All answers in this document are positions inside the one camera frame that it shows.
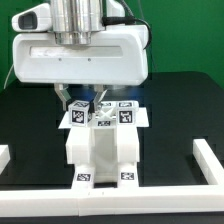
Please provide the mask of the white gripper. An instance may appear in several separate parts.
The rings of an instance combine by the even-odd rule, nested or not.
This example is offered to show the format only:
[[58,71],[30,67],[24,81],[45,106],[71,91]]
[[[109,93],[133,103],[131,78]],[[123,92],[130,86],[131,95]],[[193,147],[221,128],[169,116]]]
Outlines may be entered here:
[[17,78],[29,83],[56,83],[54,90],[67,110],[67,84],[94,85],[91,112],[101,108],[105,85],[141,84],[148,76],[143,25],[114,26],[91,36],[88,45],[61,46],[52,33],[23,33],[13,41]]

